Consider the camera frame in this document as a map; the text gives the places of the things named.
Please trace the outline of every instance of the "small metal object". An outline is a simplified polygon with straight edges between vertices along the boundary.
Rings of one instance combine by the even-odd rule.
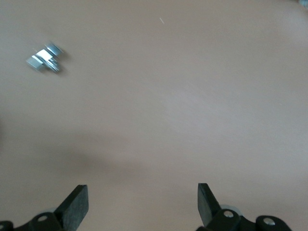
[[[60,67],[56,58],[58,55],[62,54],[63,51],[53,43],[50,43],[45,47],[45,49],[42,49],[27,59],[27,63],[38,71],[45,67],[51,69],[53,72],[60,71]]]
[[[267,225],[275,225],[275,222],[271,218],[264,218],[263,221]]]
[[[232,218],[234,216],[233,213],[229,210],[224,211],[223,215],[225,215],[227,218]]]

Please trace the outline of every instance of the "screw head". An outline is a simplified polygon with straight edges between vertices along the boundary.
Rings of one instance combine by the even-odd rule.
[[[234,217],[233,213],[229,210],[224,211],[223,215],[225,215],[225,217],[227,217],[227,218]]]
[[[275,222],[271,218],[264,218],[263,221],[267,225],[275,225]]]

